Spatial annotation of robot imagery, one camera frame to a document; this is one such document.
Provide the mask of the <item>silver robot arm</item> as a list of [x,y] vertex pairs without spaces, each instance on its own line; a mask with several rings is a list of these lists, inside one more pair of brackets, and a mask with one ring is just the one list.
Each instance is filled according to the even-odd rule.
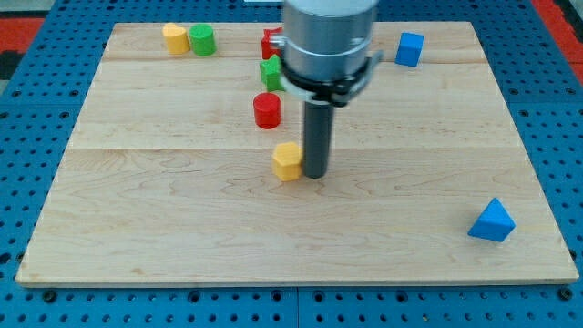
[[347,106],[370,83],[383,58],[368,55],[377,0],[285,0],[281,84],[313,107]]

